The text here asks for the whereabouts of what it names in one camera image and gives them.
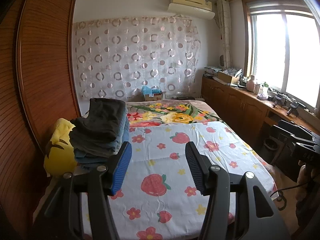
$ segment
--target bed sheet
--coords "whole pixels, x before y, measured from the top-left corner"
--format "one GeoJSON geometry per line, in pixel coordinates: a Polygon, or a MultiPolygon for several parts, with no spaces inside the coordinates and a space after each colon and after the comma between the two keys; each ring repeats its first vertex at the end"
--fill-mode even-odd
{"type": "MultiPolygon", "coordinates": [[[[131,128],[130,141],[132,159],[122,188],[109,197],[120,239],[191,239],[199,235],[209,197],[196,190],[184,154],[188,141],[229,173],[252,171],[269,195],[276,190],[254,151],[222,122],[131,128]]],[[[89,237],[85,193],[82,213],[89,237]]],[[[231,193],[229,222],[234,215],[235,194],[231,193]]]]}
{"type": "Polygon", "coordinates": [[[130,127],[158,126],[165,123],[220,121],[205,102],[197,100],[159,100],[127,102],[130,127]]]}

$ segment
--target air conditioner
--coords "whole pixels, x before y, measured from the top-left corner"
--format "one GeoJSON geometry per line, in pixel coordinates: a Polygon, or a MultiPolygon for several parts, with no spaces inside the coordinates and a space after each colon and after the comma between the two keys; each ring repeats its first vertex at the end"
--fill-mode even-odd
{"type": "Polygon", "coordinates": [[[212,3],[206,0],[170,0],[168,12],[211,20],[212,3]]]}

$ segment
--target white bed sheet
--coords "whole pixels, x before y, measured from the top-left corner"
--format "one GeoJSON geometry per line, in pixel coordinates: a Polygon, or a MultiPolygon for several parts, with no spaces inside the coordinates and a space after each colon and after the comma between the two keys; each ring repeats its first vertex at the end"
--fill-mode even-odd
{"type": "MultiPolygon", "coordinates": [[[[121,190],[115,197],[109,197],[121,240],[147,239],[147,236],[191,239],[199,235],[208,196],[195,189],[184,154],[189,140],[212,163],[230,173],[242,175],[252,171],[268,194],[275,190],[271,175],[255,152],[222,122],[130,128],[132,159],[121,190]]],[[[92,234],[85,193],[82,212],[84,233],[89,237],[92,234]]],[[[229,212],[231,222],[235,194],[230,196],[229,212]]]]}

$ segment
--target window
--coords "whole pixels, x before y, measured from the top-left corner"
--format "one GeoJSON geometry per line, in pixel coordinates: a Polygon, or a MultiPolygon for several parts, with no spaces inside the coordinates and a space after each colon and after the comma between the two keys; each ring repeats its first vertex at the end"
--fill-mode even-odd
{"type": "Polygon", "coordinates": [[[248,3],[252,31],[250,73],[310,111],[319,108],[319,26],[297,0],[248,3]]]}

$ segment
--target trash can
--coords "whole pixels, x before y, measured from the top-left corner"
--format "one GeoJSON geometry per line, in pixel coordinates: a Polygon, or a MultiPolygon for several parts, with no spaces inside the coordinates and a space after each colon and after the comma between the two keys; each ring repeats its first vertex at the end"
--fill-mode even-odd
{"type": "Polygon", "coordinates": [[[263,146],[259,152],[259,156],[264,159],[267,163],[271,163],[276,151],[278,150],[278,144],[272,138],[266,138],[263,141],[263,146]]]}

